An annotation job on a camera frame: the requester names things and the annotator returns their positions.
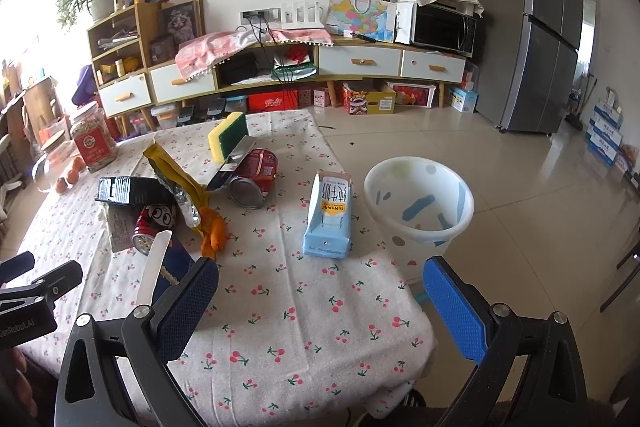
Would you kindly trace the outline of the yellow foil snack wrapper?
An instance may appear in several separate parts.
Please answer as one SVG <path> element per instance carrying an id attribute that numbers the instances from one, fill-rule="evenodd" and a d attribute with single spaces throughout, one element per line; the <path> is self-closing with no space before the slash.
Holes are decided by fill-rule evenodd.
<path id="1" fill-rule="evenodd" d="M 153 142 L 144 151 L 157 180 L 174 196 L 186 226 L 192 231 L 205 234 L 201 209 L 208 206 L 208 195 L 189 173 L 185 172 L 160 144 Z"/>

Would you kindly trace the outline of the red gift box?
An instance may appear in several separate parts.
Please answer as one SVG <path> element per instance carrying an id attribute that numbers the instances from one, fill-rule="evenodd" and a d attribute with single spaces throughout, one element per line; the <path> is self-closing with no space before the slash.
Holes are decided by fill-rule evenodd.
<path id="1" fill-rule="evenodd" d="M 389 82 L 387 86 L 395 92 L 396 104 L 432 108 L 437 87 L 427 83 Z"/>

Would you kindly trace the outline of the glass teapot wooden lid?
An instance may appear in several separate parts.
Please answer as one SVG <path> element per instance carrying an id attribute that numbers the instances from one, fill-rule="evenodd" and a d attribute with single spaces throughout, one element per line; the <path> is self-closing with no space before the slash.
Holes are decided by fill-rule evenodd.
<path id="1" fill-rule="evenodd" d="M 32 167 L 32 181 L 41 193 L 54 190 L 55 183 L 63 176 L 77 152 L 73 141 L 48 142 L 41 156 Z"/>

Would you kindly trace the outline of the red tin can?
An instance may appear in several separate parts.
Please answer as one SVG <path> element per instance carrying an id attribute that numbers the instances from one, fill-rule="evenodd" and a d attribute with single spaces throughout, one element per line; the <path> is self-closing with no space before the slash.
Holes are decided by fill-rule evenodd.
<path id="1" fill-rule="evenodd" d="M 257 209 L 264 205 L 278 173 L 278 158 L 271 150 L 255 148 L 235 169 L 228 189 L 236 205 Z"/>

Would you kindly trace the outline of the wooden tv cabinet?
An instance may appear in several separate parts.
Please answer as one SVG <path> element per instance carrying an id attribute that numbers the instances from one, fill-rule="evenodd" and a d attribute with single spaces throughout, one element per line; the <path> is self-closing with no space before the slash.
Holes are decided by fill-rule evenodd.
<path id="1" fill-rule="evenodd" d="M 238 66 L 246 56 L 256 60 L 260 51 L 273 59 L 270 72 L 258 69 L 255 75 L 242 75 L 234 81 L 224 75 L 226 69 Z M 104 84 L 99 95 L 105 114 L 110 117 L 153 104 L 287 84 L 297 86 L 304 82 L 324 82 L 329 100 L 335 103 L 335 85 L 340 81 L 416 80 L 434 84 L 437 91 L 442 91 L 445 84 L 462 81 L 465 65 L 466 58 L 461 55 L 358 38 L 335 38 L 330 46 L 294 41 L 265 42 L 253 43 L 186 79 L 173 61 L 156 65 L 142 74 L 131 74 Z"/>

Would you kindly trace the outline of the white picket rack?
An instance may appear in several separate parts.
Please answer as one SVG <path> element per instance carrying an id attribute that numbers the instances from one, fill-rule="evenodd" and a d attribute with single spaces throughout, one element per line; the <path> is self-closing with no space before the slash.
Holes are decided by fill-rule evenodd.
<path id="1" fill-rule="evenodd" d="M 296 1 L 283 3 L 280 7 L 282 29 L 320 29 L 323 9 L 319 2 Z"/>

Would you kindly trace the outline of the red box under cabinet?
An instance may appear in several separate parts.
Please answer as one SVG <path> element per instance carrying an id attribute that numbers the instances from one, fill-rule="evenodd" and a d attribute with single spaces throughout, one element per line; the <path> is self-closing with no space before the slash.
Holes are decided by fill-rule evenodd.
<path id="1" fill-rule="evenodd" d="M 252 92 L 247 98 L 247 109 L 250 113 L 298 109 L 298 93 L 296 90 Z"/>

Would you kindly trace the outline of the blue almond snack box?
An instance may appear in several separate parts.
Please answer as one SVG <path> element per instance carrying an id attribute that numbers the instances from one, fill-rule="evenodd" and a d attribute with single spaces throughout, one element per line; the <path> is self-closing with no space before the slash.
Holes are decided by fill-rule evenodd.
<path id="1" fill-rule="evenodd" d="M 231 151 L 228 158 L 222 163 L 221 167 L 213 176 L 213 179 L 206 185 L 205 190 L 207 192 L 213 192 L 219 190 L 226 184 L 234 175 L 235 170 L 240 167 L 242 161 L 247 158 L 248 154 L 254 150 L 256 139 L 254 136 L 243 136 L 236 147 Z"/>

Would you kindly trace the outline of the orange tangerine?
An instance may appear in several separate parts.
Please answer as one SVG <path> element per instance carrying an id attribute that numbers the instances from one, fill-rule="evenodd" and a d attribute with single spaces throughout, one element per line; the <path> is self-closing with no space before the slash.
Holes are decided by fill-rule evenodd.
<path id="1" fill-rule="evenodd" d="M 74 185 L 79 180 L 79 172 L 75 169 L 70 169 L 68 173 L 66 173 L 66 181 L 70 185 Z"/>
<path id="2" fill-rule="evenodd" d="M 77 171 L 84 170 L 86 168 L 85 161 L 80 157 L 76 156 L 73 160 L 73 169 Z"/>
<path id="3" fill-rule="evenodd" d="M 55 183 L 55 192 L 58 194 L 64 194 L 68 189 L 67 183 L 64 178 L 58 178 Z"/>

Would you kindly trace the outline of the wooden shelf unit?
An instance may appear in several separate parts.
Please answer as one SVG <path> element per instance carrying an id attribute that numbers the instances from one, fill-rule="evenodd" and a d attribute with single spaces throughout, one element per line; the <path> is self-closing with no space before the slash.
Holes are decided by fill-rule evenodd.
<path id="1" fill-rule="evenodd" d="M 160 35 L 157 2 L 116 11 L 87 30 L 96 85 L 124 79 L 152 65 L 151 42 Z"/>

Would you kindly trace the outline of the blue white small box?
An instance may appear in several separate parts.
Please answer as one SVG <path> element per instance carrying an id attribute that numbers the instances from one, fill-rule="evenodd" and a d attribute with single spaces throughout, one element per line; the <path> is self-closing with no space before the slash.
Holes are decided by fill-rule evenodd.
<path id="1" fill-rule="evenodd" d="M 462 114 L 472 114 L 477 103 L 477 93 L 456 86 L 449 87 L 450 105 Z"/>

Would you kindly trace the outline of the black microwave oven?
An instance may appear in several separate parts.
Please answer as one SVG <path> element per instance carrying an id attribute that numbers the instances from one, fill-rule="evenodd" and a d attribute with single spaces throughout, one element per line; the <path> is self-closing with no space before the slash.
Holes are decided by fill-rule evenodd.
<path id="1" fill-rule="evenodd" d="M 396 4 L 395 42 L 472 57 L 478 18 L 437 3 Z"/>

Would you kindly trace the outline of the light blue milk carton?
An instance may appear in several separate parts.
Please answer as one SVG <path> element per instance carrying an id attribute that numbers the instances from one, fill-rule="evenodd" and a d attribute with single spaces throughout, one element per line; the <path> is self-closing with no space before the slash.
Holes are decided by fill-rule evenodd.
<path id="1" fill-rule="evenodd" d="M 352 245 L 352 178 L 318 170 L 311 187 L 303 253 L 345 259 Z"/>

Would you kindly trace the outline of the orange peel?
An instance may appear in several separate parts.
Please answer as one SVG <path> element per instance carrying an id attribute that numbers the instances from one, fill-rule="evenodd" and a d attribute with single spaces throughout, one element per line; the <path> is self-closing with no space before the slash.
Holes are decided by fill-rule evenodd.
<path id="1" fill-rule="evenodd" d="M 227 223 L 220 213 L 208 207 L 200 209 L 201 231 L 203 234 L 201 254 L 209 259 L 216 260 L 224 251 L 227 244 Z"/>

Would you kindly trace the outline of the pink cloth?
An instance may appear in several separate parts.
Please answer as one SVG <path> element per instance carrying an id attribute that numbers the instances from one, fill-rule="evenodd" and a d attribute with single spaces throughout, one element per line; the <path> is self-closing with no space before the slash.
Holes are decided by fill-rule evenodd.
<path id="1" fill-rule="evenodd" d="M 311 46 L 333 46 L 330 34 L 321 28 L 271 29 L 262 43 L 303 43 Z M 175 64 L 184 80 L 207 72 L 211 67 L 227 61 L 249 46 L 258 43 L 256 30 L 218 31 L 193 39 L 183 46 L 175 56 Z"/>

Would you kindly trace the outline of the nut jar red label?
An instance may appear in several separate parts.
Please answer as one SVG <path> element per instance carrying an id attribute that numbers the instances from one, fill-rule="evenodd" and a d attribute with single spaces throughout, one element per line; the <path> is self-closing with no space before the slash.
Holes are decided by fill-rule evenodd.
<path id="1" fill-rule="evenodd" d="M 90 172 L 111 164 L 117 145 L 108 130 L 104 110 L 96 101 L 82 106 L 70 117 L 70 137 Z"/>

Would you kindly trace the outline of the stacked blue white cartons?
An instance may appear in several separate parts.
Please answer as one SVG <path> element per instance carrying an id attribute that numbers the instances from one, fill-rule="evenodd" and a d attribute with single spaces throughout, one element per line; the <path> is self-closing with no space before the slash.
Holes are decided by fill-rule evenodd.
<path id="1" fill-rule="evenodd" d="M 623 142 L 620 117 L 616 109 L 599 100 L 594 104 L 585 132 L 589 150 L 608 166 L 616 161 Z"/>

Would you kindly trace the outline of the black plastic food tray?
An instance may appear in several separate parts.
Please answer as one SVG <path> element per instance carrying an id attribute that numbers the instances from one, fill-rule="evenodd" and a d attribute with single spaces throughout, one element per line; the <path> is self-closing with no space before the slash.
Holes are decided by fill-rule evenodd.
<path id="1" fill-rule="evenodd" d="M 157 179 L 143 176 L 102 176 L 97 202 L 117 206 L 171 205 L 174 196 Z"/>

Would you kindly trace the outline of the cherry print tablecloth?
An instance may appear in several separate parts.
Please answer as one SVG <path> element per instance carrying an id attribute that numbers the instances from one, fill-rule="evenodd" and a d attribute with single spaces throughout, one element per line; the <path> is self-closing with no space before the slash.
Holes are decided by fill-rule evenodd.
<path id="1" fill-rule="evenodd" d="M 243 209 L 222 191 L 209 206 L 227 222 L 218 256 L 219 286 L 171 372 L 209 426 L 306 421 L 367 402 L 385 416 L 426 372 L 435 347 L 432 325 L 412 297 L 409 277 L 378 233 L 354 182 L 352 247 L 345 260 L 303 254 L 311 184 L 318 170 L 343 167 L 306 109 L 246 117 L 259 147 L 278 158 L 267 202 Z M 127 315 L 146 257 L 112 253 L 99 176 L 153 176 L 143 151 L 155 141 L 198 183 L 218 166 L 209 124 L 159 131 L 119 144 L 115 161 L 85 172 L 65 194 L 49 193 L 19 251 L 31 251 L 22 285 L 68 260 L 81 265 L 78 287 L 55 303 L 58 328 L 21 346 L 58 376 L 73 321 Z"/>

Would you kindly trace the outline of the grey refrigerator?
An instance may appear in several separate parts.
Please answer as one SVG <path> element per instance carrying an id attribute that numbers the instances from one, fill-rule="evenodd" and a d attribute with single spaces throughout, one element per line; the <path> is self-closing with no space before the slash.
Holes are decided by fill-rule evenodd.
<path id="1" fill-rule="evenodd" d="M 577 64 L 584 0 L 478 0 L 477 112 L 500 131 L 552 134 Z"/>

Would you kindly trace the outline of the yellow cardboard snack box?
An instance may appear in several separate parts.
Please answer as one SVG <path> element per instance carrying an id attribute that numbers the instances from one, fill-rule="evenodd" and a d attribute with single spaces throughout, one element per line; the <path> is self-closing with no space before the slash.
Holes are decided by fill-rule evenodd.
<path id="1" fill-rule="evenodd" d="M 390 115 L 395 112 L 396 92 L 382 84 L 345 82 L 343 106 L 349 115 Z"/>

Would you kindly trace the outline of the yellow green sponge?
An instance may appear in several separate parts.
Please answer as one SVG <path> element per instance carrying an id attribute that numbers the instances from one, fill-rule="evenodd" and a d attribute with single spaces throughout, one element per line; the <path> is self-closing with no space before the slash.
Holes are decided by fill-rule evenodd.
<path id="1" fill-rule="evenodd" d="M 242 112 L 230 113 L 207 135 L 210 153 L 213 161 L 222 164 L 227 160 L 232 150 L 248 135 L 246 117 Z"/>

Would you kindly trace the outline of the colourful map bag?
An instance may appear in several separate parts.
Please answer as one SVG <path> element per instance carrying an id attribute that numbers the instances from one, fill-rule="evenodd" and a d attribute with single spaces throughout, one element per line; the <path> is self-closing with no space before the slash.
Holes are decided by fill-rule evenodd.
<path id="1" fill-rule="evenodd" d="M 395 39 L 396 4 L 380 0 L 329 0 L 324 26 L 334 35 L 349 31 L 381 42 Z"/>

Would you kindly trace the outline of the white polka dot trash bin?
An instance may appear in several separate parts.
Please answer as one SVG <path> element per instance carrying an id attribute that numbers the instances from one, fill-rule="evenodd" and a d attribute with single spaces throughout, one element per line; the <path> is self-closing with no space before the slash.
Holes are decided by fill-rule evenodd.
<path id="1" fill-rule="evenodd" d="M 446 253 L 472 221 L 469 185 L 440 162 L 416 156 L 385 159 L 363 181 L 369 213 L 410 285 L 422 280 L 426 260 Z"/>

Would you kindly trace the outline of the red cartoon drink can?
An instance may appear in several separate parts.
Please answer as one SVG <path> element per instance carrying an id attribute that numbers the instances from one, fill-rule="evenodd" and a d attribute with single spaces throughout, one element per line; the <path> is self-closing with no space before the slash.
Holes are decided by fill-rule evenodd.
<path id="1" fill-rule="evenodd" d="M 142 255 L 149 254 L 158 233 L 173 230 L 177 222 L 175 205 L 147 205 L 134 226 L 131 243 Z"/>

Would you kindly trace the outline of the framed picture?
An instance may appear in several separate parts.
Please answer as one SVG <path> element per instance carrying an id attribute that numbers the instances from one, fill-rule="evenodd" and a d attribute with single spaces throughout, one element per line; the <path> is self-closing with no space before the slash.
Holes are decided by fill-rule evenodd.
<path id="1" fill-rule="evenodd" d="M 160 31 L 170 35 L 177 48 L 205 34 L 204 0 L 160 2 Z"/>

